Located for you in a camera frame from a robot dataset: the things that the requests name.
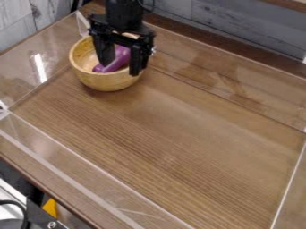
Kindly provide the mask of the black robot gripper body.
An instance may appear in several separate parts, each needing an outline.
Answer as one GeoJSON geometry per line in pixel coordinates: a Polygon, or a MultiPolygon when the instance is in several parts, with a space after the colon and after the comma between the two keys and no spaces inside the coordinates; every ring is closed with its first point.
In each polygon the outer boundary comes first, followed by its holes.
{"type": "Polygon", "coordinates": [[[92,39],[95,35],[111,34],[115,45],[148,45],[152,50],[154,30],[143,24],[143,15],[152,10],[143,0],[106,0],[106,13],[88,16],[92,39]]]}

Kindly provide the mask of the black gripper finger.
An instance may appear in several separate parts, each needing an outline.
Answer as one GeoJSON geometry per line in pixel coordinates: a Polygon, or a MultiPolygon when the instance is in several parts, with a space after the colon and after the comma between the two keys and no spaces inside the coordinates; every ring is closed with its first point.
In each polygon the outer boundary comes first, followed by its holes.
{"type": "Polygon", "coordinates": [[[111,34],[94,36],[94,45],[99,62],[108,66],[115,60],[115,41],[111,34]]]}
{"type": "Polygon", "coordinates": [[[134,45],[131,47],[130,75],[138,76],[146,68],[151,55],[151,47],[148,45],[134,45]]]}

